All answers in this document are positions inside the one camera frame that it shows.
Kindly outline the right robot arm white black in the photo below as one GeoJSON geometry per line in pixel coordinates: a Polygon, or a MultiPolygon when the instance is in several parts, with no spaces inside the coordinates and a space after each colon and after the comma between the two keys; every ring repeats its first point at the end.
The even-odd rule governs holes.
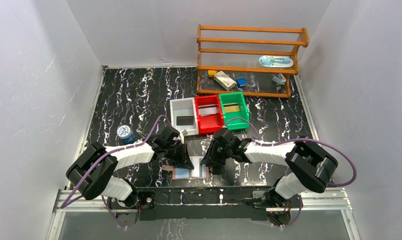
{"type": "Polygon", "coordinates": [[[260,142],[254,138],[239,139],[223,127],[214,134],[201,164],[219,175],[227,159],[287,166],[291,173],[279,178],[267,196],[277,207],[283,207],[291,197],[304,191],[323,193],[338,166],[337,160],[311,139],[283,144],[260,142]]]}

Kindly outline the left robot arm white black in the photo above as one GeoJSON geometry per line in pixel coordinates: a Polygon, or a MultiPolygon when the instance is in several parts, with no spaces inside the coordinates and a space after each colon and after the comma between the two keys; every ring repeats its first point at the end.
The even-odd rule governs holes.
{"type": "Polygon", "coordinates": [[[86,200],[109,197],[132,208],[138,202],[138,189],[130,181],[114,177],[113,173],[163,158],[174,167],[193,170],[187,146],[179,136],[177,129],[166,126],[159,134],[148,137],[146,142],[117,147],[95,142],[68,168],[66,177],[86,200]]]}

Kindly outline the brown leather card holder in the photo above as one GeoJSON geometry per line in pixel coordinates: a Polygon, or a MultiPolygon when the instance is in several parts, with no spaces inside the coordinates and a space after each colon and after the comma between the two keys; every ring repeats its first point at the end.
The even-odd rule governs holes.
{"type": "Polygon", "coordinates": [[[186,169],[181,167],[173,167],[169,165],[163,165],[162,169],[168,172],[172,172],[173,180],[205,180],[209,178],[209,168],[205,164],[200,164],[201,156],[191,156],[191,162],[194,165],[194,169],[186,169]]]}

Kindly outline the white striped credit card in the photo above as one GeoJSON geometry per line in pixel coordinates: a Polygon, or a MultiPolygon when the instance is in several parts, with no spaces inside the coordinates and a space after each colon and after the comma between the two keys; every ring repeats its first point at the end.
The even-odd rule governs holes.
{"type": "Polygon", "coordinates": [[[194,169],[191,171],[192,178],[204,178],[206,177],[206,167],[201,164],[202,158],[194,156],[191,158],[194,169]]]}

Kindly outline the grey numbered credit card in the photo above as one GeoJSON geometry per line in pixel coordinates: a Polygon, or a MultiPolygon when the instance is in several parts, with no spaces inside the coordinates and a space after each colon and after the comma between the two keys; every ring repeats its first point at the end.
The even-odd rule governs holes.
{"type": "Polygon", "coordinates": [[[215,115],[218,112],[218,107],[215,104],[201,105],[198,107],[198,114],[200,117],[215,115]]]}

